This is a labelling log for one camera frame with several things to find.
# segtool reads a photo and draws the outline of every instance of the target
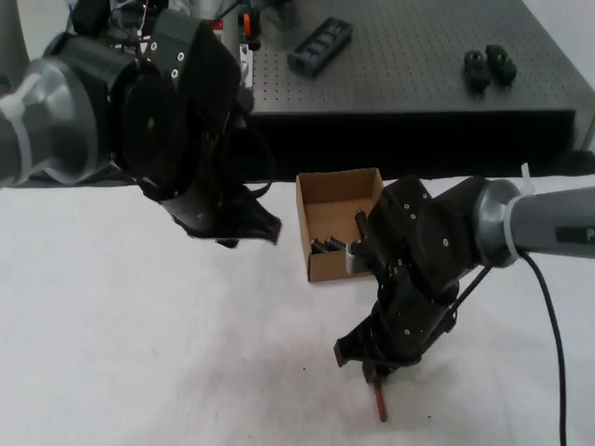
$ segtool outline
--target black cable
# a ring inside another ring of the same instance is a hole
[[[558,353],[558,379],[560,381],[560,444],[561,446],[566,446],[566,365],[564,363],[564,350],[562,348],[560,327],[558,326],[556,311],[554,310],[554,304],[551,301],[548,285],[546,284],[546,280],[544,279],[541,270],[527,253],[520,253],[520,256],[529,264],[535,273],[537,280],[539,281],[539,286],[541,286],[541,291],[543,291],[543,296],[546,299],[546,306],[548,307],[549,321],[551,322],[551,329],[554,332],[556,351]]]
[[[231,5],[229,5],[225,9],[223,9],[222,12],[220,12],[218,15],[216,15],[215,18],[211,20],[211,23],[213,23],[213,24],[219,23],[220,21],[222,21],[225,18],[225,16],[227,16],[230,12],[232,12],[236,7],[238,7],[241,4],[242,4],[242,0],[236,0]]]
[[[244,108],[241,106],[238,106],[238,109],[240,110],[242,118],[245,121],[246,130],[248,130],[252,134],[258,146],[264,152],[267,164],[269,165],[269,179],[267,181],[267,184],[260,189],[251,190],[252,196],[254,198],[260,198],[271,188],[272,182],[275,179],[277,163],[275,162],[275,155],[272,152],[271,146],[267,142],[266,137],[262,134],[260,129],[258,129],[258,126],[254,124],[254,121],[252,120],[252,117],[250,116],[249,112],[244,110]]]
[[[456,300],[456,302],[453,304],[452,307],[450,307],[449,313],[450,314],[455,314],[455,312],[458,310],[458,308],[461,306],[461,304],[463,302],[465,302],[465,299],[467,297],[469,297],[469,295],[473,292],[473,290],[475,288],[477,288],[477,285],[479,285],[483,279],[485,279],[485,276],[487,276],[488,272],[490,272],[492,270],[492,267],[484,267],[480,273],[477,275],[477,277],[475,279],[473,279],[473,282],[471,282],[469,284],[469,286],[465,289],[465,291],[461,294],[461,296]]]

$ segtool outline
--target white cloth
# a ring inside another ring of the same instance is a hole
[[[537,192],[593,184],[535,179]],[[381,424],[359,364],[333,355],[376,282],[307,283],[294,197],[275,184],[263,199],[284,222],[277,247],[228,250],[186,237],[136,188],[0,191],[0,444],[557,444],[556,352],[522,261],[392,377]],[[566,348],[569,444],[592,444],[595,262],[535,259]]]

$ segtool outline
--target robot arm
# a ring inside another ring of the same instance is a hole
[[[377,302],[335,355],[339,366],[361,361],[368,383],[417,364],[454,328],[458,281],[476,267],[507,267],[520,252],[595,258],[595,188],[523,196],[507,180],[472,177],[432,199],[407,177],[356,220],[362,239],[347,268],[374,272]]]
[[[114,164],[192,237],[275,243],[280,220],[226,160],[247,113],[240,78],[207,21],[170,10],[145,59],[61,34],[0,98],[0,187],[40,171],[73,184]]]

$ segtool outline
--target open cardboard box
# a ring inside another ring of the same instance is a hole
[[[309,282],[354,277],[345,270],[344,251],[313,254],[311,241],[324,242],[330,236],[344,243],[358,240],[355,214],[360,209],[368,214],[380,198],[382,188],[378,169],[297,176],[297,215]]]

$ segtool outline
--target screw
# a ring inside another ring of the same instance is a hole
[[[374,381],[374,393],[376,394],[376,404],[378,406],[378,418],[382,423],[385,423],[389,418],[387,416],[387,406],[384,403],[384,396],[382,395],[382,385],[377,379]]]

